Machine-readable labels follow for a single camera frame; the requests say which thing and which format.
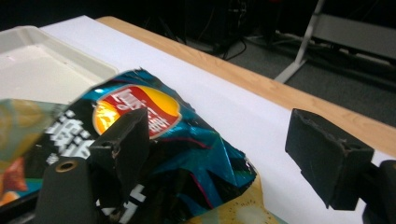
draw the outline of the red and yellow logo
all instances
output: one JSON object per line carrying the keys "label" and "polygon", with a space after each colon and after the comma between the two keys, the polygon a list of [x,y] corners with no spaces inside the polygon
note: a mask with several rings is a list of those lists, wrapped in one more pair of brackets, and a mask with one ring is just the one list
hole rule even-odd
{"label": "red and yellow logo", "polygon": [[145,86],[128,85],[97,101],[93,111],[93,126],[102,134],[121,115],[131,110],[148,109],[148,131],[156,138],[181,120],[178,102],[169,95]]}

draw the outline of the table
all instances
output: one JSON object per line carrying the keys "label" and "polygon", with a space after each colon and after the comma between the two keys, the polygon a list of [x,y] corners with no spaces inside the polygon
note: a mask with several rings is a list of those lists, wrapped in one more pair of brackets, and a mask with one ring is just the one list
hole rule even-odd
{"label": "table", "polygon": [[375,164],[396,155],[392,127],[125,21],[80,17],[41,29],[120,72],[141,66],[175,89],[247,154],[261,175],[265,206],[289,223],[361,223],[364,208],[327,210],[301,176],[284,150],[292,108],[318,113],[378,149]]}

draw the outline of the white tray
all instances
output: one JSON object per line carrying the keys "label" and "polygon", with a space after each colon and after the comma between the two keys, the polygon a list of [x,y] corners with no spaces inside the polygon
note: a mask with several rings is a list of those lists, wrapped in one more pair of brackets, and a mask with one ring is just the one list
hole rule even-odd
{"label": "white tray", "polygon": [[0,99],[69,104],[117,73],[36,27],[0,32]]}

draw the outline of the white tabletop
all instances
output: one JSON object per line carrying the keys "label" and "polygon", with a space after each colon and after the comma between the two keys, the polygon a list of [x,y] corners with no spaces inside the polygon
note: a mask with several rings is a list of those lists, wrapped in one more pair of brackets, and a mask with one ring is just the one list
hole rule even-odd
{"label": "white tabletop", "polygon": [[[357,211],[333,211],[300,174],[285,152],[290,111],[204,70],[150,47],[87,17],[43,31],[109,63],[120,72],[144,68],[176,90],[260,173],[266,208],[289,223],[362,223]],[[375,153],[375,164],[387,155]]]}

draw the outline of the wooden table edge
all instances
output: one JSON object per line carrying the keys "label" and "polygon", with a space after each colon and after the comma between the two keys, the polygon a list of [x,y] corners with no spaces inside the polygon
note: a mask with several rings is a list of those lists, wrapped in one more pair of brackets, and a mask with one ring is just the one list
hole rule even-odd
{"label": "wooden table edge", "polygon": [[278,83],[268,77],[182,45],[161,35],[156,35],[126,21],[114,17],[102,17],[97,19],[97,21],[187,63],[191,63],[277,105],[287,109],[299,108],[317,113],[356,136],[370,147],[396,157],[396,129],[387,124]]}

